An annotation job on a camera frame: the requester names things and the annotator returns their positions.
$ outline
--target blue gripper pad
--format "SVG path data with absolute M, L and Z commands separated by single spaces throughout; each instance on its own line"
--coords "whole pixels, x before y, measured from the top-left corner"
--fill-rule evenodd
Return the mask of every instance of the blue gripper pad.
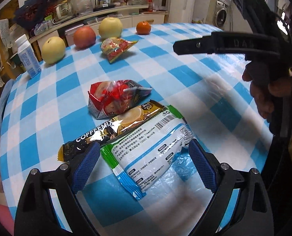
M 73 176 L 72 191 L 76 194 L 84 189 L 85 184 L 100 156 L 100 145 L 94 143 L 76 168 Z
M 215 193 L 217 186 L 217 174 L 213 166 L 205 156 L 205 151 L 197 140 L 191 140 L 188 146 L 189 155 L 199 173 L 204 186 Z

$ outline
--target red snack bag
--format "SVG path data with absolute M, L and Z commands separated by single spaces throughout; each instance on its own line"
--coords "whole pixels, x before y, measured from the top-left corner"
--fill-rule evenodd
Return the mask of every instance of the red snack bag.
M 138 41 L 126 41 L 122 38 L 110 37 L 104 40 L 100 46 L 101 51 L 108 58 L 110 63 L 113 63 L 120 55 L 126 52 Z
M 132 80 L 103 81 L 90 87 L 88 109 L 97 119 L 115 116 L 134 107 L 152 88 L 144 88 Z

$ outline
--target washing machine door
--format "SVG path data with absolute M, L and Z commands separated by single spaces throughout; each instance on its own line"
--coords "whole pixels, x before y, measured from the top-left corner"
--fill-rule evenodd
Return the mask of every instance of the washing machine door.
M 219 9 L 214 18 L 214 24 L 218 28 L 223 28 L 227 18 L 227 12 L 224 8 Z

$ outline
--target green packaging stripe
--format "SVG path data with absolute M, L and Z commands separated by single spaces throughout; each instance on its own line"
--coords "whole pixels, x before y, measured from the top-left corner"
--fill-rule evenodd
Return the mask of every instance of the green packaging stripe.
M 179 119 L 183 118 L 182 114 L 173 106 L 169 105 L 169 106 L 167 106 L 167 108 L 175 117 L 177 117 Z M 111 167 L 111 169 L 114 169 L 119 164 L 118 161 L 115 159 L 115 157 L 112 154 L 112 148 L 122 140 L 123 139 L 120 139 L 119 141 L 117 141 L 115 143 L 105 145 L 100 150 L 102 157 L 104 158 L 106 163 Z
M 111 152 L 112 147 L 114 145 L 115 144 L 106 145 L 106 146 L 102 147 L 100 150 L 102 157 L 104 158 L 106 163 L 111 167 L 111 169 L 114 169 L 119 164 Z
M 169 109 L 169 111 L 174 114 L 177 118 L 179 119 L 183 119 L 183 115 L 181 115 L 181 113 L 178 111 L 178 109 L 176 109 L 175 107 L 173 107 L 172 105 L 167 106 L 167 108 Z

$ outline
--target tangerine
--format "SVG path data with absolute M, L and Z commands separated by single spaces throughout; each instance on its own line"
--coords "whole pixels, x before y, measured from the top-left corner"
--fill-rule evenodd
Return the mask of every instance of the tangerine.
M 150 31 L 151 25 L 146 21 L 139 22 L 136 26 L 137 34 L 150 34 Z

